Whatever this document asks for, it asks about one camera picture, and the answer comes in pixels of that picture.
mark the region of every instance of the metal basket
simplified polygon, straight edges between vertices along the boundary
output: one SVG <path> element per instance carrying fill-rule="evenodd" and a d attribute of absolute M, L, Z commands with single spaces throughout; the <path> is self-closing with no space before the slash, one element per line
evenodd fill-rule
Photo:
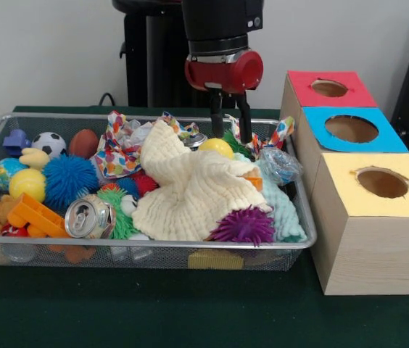
<path fill-rule="evenodd" d="M 141 123 L 156 117 L 130 116 Z M 211 122 L 205 118 L 178 118 L 182 124 L 195 122 L 200 132 L 211 135 Z M 277 125 L 275 120 L 253 120 L 252 129 L 268 137 Z M 63 115 L 13 113 L 0 117 L 0 160 L 7 157 L 2 147 L 5 136 L 20 128 L 30 137 L 52 131 L 70 140 L 83 128 L 103 134 L 106 115 Z M 294 154 L 290 140 L 286 150 Z M 302 181 L 284 187 L 293 201 L 305 229 L 302 243 L 272 243 L 254 247 L 248 243 L 206 241 L 123 241 L 104 239 L 32 239 L 0 237 L 0 265 L 95 268 L 212 268 L 245 270 L 288 270 L 300 252 L 314 244 L 316 231 Z"/>

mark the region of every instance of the wooden box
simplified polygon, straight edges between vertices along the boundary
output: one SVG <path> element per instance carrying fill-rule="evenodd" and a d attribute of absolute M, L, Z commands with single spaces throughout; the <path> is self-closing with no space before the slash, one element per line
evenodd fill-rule
<path fill-rule="evenodd" d="M 356 72 L 288 71 L 282 96 L 281 119 L 295 124 L 302 107 L 377 107 Z"/>
<path fill-rule="evenodd" d="M 312 207 L 326 295 L 409 294 L 409 154 L 323 154 Z"/>
<path fill-rule="evenodd" d="M 322 153 L 408 150 L 382 112 L 375 107 L 303 107 L 295 148 L 304 167 L 308 199 Z"/>

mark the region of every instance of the brown ball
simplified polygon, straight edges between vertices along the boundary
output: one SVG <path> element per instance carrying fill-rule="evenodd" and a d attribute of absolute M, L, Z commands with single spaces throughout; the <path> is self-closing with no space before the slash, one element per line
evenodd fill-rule
<path fill-rule="evenodd" d="M 98 147 L 98 137 L 90 129 L 83 129 L 74 135 L 69 144 L 69 153 L 75 156 L 83 157 L 88 160 L 96 154 Z"/>

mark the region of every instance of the orange plastic toy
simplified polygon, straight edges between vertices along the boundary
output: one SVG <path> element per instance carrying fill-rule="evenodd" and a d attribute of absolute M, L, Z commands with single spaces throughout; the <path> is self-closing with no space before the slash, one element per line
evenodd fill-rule
<path fill-rule="evenodd" d="M 19 197 L 16 206 L 8 213 L 8 222 L 18 228 L 30 223 L 28 233 L 33 238 L 70 238 L 65 230 L 65 220 L 28 194 Z"/>
<path fill-rule="evenodd" d="M 263 179 L 259 177 L 248 177 L 245 178 L 247 179 L 250 183 L 253 184 L 253 186 L 257 189 L 258 192 L 261 192 L 263 190 Z"/>

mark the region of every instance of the white towel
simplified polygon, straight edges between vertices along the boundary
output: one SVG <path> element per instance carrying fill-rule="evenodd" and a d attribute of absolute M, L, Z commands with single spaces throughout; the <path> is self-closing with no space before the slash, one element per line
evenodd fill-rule
<path fill-rule="evenodd" d="M 192 152 L 161 120 L 146 138 L 140 162 L 160 188 L 140 199 L 133 224 L 153 239 L 202 241 L 232 210 L 271 211 L 263 195 L 241 178 L 259 174 L 256 165 L 214 151 Z"/>

